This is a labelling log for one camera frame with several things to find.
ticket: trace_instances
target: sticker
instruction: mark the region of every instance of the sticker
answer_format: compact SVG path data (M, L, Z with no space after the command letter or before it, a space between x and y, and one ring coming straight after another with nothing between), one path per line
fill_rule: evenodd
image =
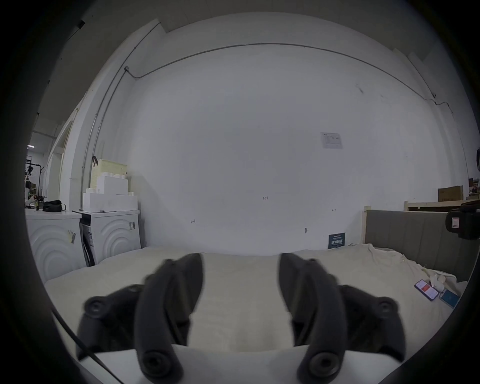
M343 247L345 245L345 232L328 235L328 249Z
M72 230L68 230L68 240L70 240L70 243L73 244L75 242L75 236L75 232L73 232Z
M322 132L324 148L342 149L342 139L338 133Z

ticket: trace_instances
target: wall notice paper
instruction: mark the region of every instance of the wall notice paper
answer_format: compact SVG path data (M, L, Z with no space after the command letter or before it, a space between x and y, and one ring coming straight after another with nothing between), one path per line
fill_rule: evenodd
M343 247L345 245L345 232L328 235L328 249Z
M342 139L338 133L322 132L324 148L342 149Z

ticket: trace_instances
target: ceiling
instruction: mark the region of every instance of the ceiling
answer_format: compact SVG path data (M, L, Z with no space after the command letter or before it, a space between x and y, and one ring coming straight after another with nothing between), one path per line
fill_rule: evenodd
M437 36L401 0L98 0L67 41L46 87L39 116L55 134L110 55L132 32L157 18L166 32L210 17L238 12L301 13L357 30L404 54L424 59Z

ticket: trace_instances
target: smartphone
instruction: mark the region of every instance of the smartphone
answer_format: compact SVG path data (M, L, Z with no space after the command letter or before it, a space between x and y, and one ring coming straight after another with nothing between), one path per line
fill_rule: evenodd
M415 284L415 288L423 293L423 295L430 301L433 301L433 299L438 296L438 291L430 284L426 283L425 280L420 280L417 284Z
M460 297L452 291L446 289L440 294L440 300L446 303L448 306L455 308L456 304L460 300Z

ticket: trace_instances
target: phone screen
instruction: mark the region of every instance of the phone screen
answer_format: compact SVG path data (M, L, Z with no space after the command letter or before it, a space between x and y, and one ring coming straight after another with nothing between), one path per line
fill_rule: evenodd
M425 280L420 280L415 284L415 288L418 289L428 300L433 301L438 296L438 291L433 288L430 284L426 283Z

